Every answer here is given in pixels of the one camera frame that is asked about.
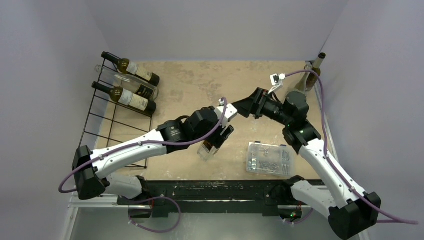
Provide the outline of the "clear glass black-label bottle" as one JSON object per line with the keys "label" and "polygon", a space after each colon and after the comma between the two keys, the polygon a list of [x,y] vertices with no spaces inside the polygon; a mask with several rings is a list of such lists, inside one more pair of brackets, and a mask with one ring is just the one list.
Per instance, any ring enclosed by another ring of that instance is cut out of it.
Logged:
{"label": "clear glass black-label bottle", "polygon": [[101,78],[105,82],[113,81],[115,85],[129,90],[143,98],[155,101],[159,95],[159,90],[156,86],[135,76],[119,73],[101,65],[96,65],[94,69],[97,73],[101,74]]}

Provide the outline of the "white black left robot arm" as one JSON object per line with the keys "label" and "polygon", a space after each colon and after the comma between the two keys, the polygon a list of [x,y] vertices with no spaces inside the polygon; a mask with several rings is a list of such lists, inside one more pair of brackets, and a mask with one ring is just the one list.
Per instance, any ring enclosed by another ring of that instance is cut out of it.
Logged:
{"label": "white black left robot arm", "polygon": [[138,205],[146,203],[149,191],[141,177],[122,176],[117,170],[140,160],[186,150],[203,141],[212,142],[231,127],[229,122],[238,111],[232,104],[203,107],[185,121],[166,121],[145,135],[121,144],[89,149],[80,146],[75,151],[72,174],[80,200],[90,200],[102,194],[131,199]]}

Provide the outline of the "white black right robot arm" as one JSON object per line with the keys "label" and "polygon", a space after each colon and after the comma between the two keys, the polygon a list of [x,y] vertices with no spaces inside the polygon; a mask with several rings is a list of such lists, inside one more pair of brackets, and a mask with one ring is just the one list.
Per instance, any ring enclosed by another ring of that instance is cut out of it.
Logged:
{"label": "white black right robot arm", "polygon": [[382,200],[368,193],[328,151],[326,138],[308,121],[310,109],[305,94],[291,91],[284,102],[272,99],[267,90],[257,88],[249,97],[233,102],[238,114],[258,119],[265,116],[282,125],[286,143],[315,170],[328,193],[295,176],[286,181],[280,196],[288,204],[301,201],[327,218],[333,232],[348,240],[377,223]]}

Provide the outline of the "clear square bottle gold cap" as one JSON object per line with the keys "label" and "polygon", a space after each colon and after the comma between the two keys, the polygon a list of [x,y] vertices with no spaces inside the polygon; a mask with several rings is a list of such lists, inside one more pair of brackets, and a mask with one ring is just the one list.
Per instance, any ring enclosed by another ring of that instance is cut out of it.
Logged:
{"label": "clear square bottle gold cap", "polygon": [[216,149],[213,147],[212,149],[206,149],[206,147],[203,146],[203,142],[201,143],[200,147],[197,150],[197,155],[203,160],[208,161],[210,158],[212,158],[219,149]]}

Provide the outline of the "dark green labelled wine bottle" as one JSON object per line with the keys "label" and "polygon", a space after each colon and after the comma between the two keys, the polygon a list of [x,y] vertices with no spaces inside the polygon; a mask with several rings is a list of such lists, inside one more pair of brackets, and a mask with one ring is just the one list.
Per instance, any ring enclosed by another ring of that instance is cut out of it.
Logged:
{"label": "dark green labelled wine bottle", "polygon": [[160,83],[160,77],[157,74],[148,71],[146,68],[132,60],[119,58],[110,52],[105,51],[101,53],[101,57],[116,65],[116,68],[120,73],[135,76],[155,87],[157,87]]}

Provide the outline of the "dark open-neck wine bottle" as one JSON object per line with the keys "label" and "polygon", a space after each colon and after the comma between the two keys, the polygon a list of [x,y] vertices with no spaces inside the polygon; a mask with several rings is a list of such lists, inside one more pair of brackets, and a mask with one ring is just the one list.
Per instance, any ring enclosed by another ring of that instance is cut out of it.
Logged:
{"label": "dark open-neck wine bottle", "polygon": [[157,110],[157,104],[154,101],[139,96],[120,86],[108,87],[94,81],[91,87],[109,95],[113,102],[126,106],[136,112],[152,116]]}

